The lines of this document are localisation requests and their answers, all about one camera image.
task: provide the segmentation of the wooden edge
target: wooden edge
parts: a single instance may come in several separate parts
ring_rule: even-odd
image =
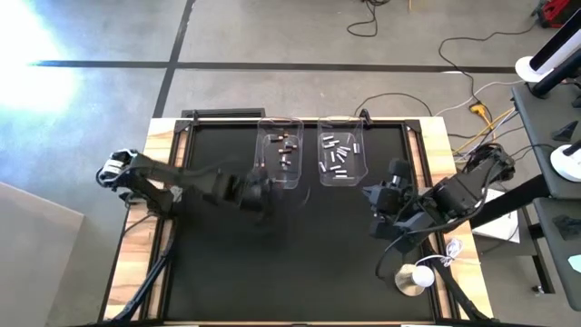
[[[432,176],[432,183],[438,183],[444,177],[456,173],[456,166],[448,140],[448,132],[443,119],[420,118],[428,166]],[[487,287],[480,269],[478,251],[474,243],[470,223],[461,224],[454,231],[444,234],[444,241],[448,243],[457,238],[464,243],[464,249],[458,255],[459,259],[450,265],[452,276],[458,282],[466,296],[487,317],[492,318],[493,312],[488,299]],[[463,319],[468,317],[460,309]]]
[[[166,121],[162,124],[157,124],[155,120],[151,120],[143,154],[153,160],[167,163],[170,158],[174,124],[175,120],[172,120],[172,122]],[[154,184],[157,187],[163,187],[161,183]],[[145,204],[132,206],[123,229],[125,230],[146,214],[147,208]],[[115,271],[113,273],[113,281],[103,314],[104,319],[111,319],[121,312],[125,304],[131,300],[139,289],[139,286],[145,280],[157,220],[157,217],[151,217],[138,226],[135,226],[135,228],[122,238],[119,255],[117,256],[115,264]],[[158,292],[158,289],[161,289],[161,280],[162,273],[160,273],[152,288],[152,303],[159,301],[160,292]],[[136,320],[139,317],[140,311],[141,307],[132,317],[132,320]]]
[[[426,187],[426,179],[424,178],[425,172],[422,168],[421,158],[419,153],[419,143],[416,133],[413,131],[408,131],[408,138],[409,138],[409,146],[411,148],[411,154],[414,158],[414,172],[416,174],[416,178],[418,180],[418,187]],[[436,241],[436,236],[431,234],[429,236],[429,242],[436,252],[441,252],[442,249],[439,249],[438,243]],[[448,292],[446,290],[446,284],[444,280],[439,275],[437,271],[434,270],[434,274],[436,276],[436,288],[438,289],[438,300],[439,300],[439,307],[440,307],[440,314],[443,318],[452,318],[452,312],[450,310],[450,301],[448,298]]]

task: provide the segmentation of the black stand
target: black stand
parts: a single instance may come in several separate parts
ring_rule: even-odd
[[[506,192],[504,195],[484,204],[479,214],[470,219],[472,228],[490,223],[503,214],[511,213],[521,207],[532,203],[539,197],[548,197],[547,182],[542,174],[533,177],[520,184],[517,188]]]
[[[549,196],[550,192],[545,177],[542,174],[537,175],[536,177],[522,183],[517,188],[506,192],[504,195],[499,196],[489,203],[486,203],[482,208],[482,211],[474,218],[470,219],[470,226],[472,229],[477,228],[483,224],[492,222],[504,214],[511,213],[526,206],[536,198]],[[527,220],[528,231],[534,241],[535,250],[537,252],[537,255],[533,255],[533,263],[535,264],[538,280],[540,282],[540,289],[538,291],[553,294],[555,293],[555,287],[551,282],[547,266],[545,265],[545,260],[536,241],[537,239],[544,237],[543,230],[538,223],[531,224],[528,216],[525,218]]]

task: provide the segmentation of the black bracket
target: black bracket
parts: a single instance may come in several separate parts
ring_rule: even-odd
[[[404,121],[407,127],[409,127],[412,131],[420,134],[421,133],[421,123],[418,119],[406,119]]]
[[[359,118],[363,120],[363,128],[370,129],[373,125],[373,121],[371,120],[371,116],[369,115],[369,111],[365,108],[361,109],[359,113]]]

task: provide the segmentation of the red object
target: red object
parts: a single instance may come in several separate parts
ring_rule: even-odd
[[[559,28],[581,7],[581,0],[552,0],[537,11],[541,26]]]

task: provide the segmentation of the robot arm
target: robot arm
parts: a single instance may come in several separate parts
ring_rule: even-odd
[[[470,158],[464,171],[444,178],[421,196],[407,187],[408,163],[397,161],[389,171],[390,183],[363,190],[375,212],[370,234],[387,240],[402,236],[394,248],[407,253],[431,233],[450,232],[478,213],[483,205],[478,204],[485,198],[488,186],[512,178],[515,169],[514,160],[502,146],[485,144]]]
[[[139,154],[135,150],[112,153],[96,175],[97,182],[116,191],[128,188],[141,195],[150,209],[169,213],[173,194],[159,190],[148,180],[167,183],[181,188],[192,188],[204,200],[212,203],[228,203],[241,210],[261,212],[268,205],[271,181],[266,172],[258,169],[245,177],[203,169],[192,171],[160,163]]]

